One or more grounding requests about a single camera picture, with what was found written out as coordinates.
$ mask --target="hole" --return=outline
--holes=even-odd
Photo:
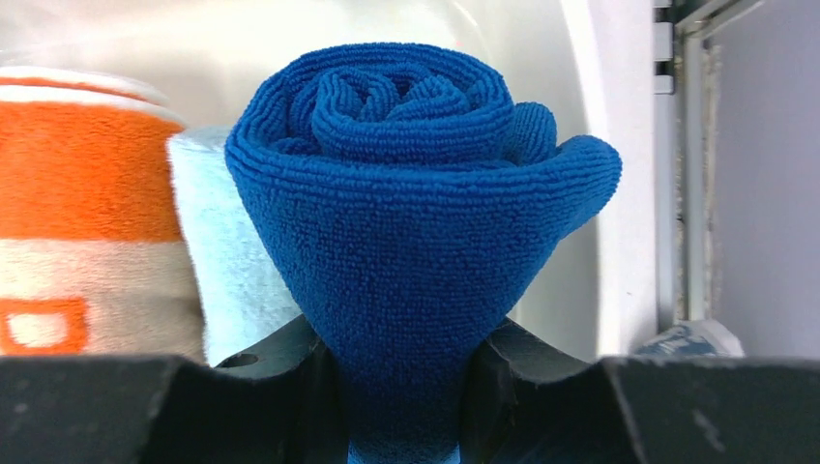
[[[655,8],[655,22],[675,22],[672,20],[672,9]]]
[[[657,61],[655,62],[655,75],[672,75],[675,68],[671,61]]]
[[[243,367],[246,365],[256,364],[258,362],[258,356],[241,353],[239,355],[233,355],[227,360],[220,362],[217,367],[230,369],[231,367]]]

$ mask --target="microfiber towel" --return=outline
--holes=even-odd
[[[0,85],[0,354],[202,361],[164,147],[184,124],[97,90]]]
[[[231,128],[168,140],[174,197],[205,316],[205,360],[216,365],[300,314],[225,166]]]
[[[337,359],[351,460],[365,463],[453,452],[471,354],[622,167],[592,136],[556,146],[550,111],[513,104],[482,62],[402,43],[300,57],[261,85],[225,150]]]

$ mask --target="white wall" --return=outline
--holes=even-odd
[[[820,358],[820,2],[767,0],[715,44],[715,316],[750,355]]]

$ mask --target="blue towel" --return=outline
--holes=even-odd
[[[262,84],[225,150],[337,358],[351,460],[365,463],[455,449],[471,354],[621,175],[592,136],[556,147],[549,110],[514,105],[492,68],[421,44],[300,57]]]
[[[230,128],[186,130],[168,140],[174,199],[205,315],[210,365],[299,315],[225,166]]]

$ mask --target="orange square pattern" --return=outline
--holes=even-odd
[[[0,349],[6,355],[76,355],[88,345],[88,305],[81,298],[55,300],[0,299]],[[26,346],[12,334],[9,320],[22,314],[58,314],[66,321],[68,331],[59,343],[50,346]]]

